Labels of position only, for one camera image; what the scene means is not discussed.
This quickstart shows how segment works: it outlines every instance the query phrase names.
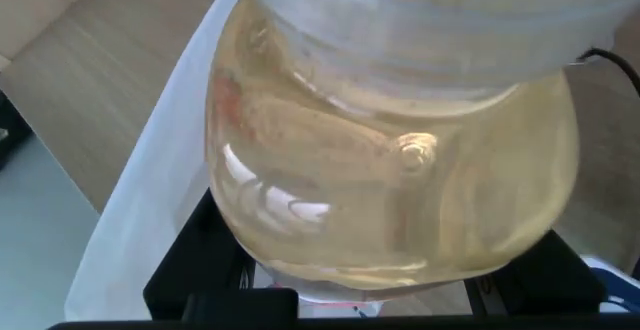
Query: white plastic lid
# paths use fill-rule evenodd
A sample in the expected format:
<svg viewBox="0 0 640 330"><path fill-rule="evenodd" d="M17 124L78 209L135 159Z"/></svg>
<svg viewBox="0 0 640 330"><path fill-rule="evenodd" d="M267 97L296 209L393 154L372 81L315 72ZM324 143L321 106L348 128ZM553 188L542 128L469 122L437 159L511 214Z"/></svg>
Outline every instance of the white plastic lid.
<svg viewBox="0 0 640 330"><path fill-rule="evenodd" d="M638 0L261 0L336 56L439 87L504 86L556 70Z"/></svg>

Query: yellow liquid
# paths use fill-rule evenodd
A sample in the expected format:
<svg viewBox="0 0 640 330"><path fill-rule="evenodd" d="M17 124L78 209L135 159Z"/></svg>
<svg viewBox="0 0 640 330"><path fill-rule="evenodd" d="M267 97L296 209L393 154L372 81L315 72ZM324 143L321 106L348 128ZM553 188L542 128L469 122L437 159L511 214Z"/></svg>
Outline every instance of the yellow liquid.
<svg viewBox="0 0 640 330"><path fill-rule="evenodd" d="M268 24L253 0L234 8L206 134L216 202L263 264L360 290L451 281L506 264L564 208L578 148L561 72L480 105L397 99L296 79Z"/></svg>

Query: white surface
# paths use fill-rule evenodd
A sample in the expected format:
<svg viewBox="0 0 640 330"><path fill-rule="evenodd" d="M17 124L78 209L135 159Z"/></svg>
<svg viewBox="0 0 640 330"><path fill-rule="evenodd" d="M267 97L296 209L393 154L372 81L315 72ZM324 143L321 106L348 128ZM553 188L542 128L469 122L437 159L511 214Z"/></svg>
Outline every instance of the white surface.
<svg viewBox="0 0 640 330"><path fill-rule="evenodd" d="M46 329L63 306L98 213L44 145L0 170L0 329Z"/></svg>
<svg viewBox="0 0 640 330"><path fill-rule="evenodd" d="M205 97L236 2L214 2L171 74L91 236L65 304L68 320L149 318L144 286L209 185Z"/></svg>

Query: black cable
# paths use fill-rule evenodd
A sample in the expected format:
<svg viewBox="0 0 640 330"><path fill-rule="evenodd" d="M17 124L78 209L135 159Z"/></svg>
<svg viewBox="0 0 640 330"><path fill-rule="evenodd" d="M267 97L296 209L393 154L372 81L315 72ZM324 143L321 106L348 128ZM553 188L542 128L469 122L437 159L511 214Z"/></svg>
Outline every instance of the black cable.
<svg viewBox="0 0 640 330"><path fill-rule="evenodd" d="M598 48L591 48L578 59L584 61L593 56L600 56L601 58L607 59L612 63L618 65L618 67L622 69L622 71L624 71L624 73L631 81L631 84L636 89L636 93L638 94L638 96L640 96L640 76L638 76L638 73L635 71L633 66L631 66L631 64L627 62L627 60L623 59L620 55L612 53L611 51Z"/></svg>

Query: white cloth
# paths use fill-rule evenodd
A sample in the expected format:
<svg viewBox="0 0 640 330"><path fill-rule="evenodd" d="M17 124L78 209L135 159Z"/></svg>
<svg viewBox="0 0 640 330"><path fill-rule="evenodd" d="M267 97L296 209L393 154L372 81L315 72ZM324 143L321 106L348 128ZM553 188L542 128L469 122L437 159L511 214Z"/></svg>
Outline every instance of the white cloth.
<svg viewBox="0 0 640 330"><path fill-rule="evenodd" d="M142 291L208 187L205 97L223 25L215 0L173 70L89 240L68 321L148 319Z"/></svg>

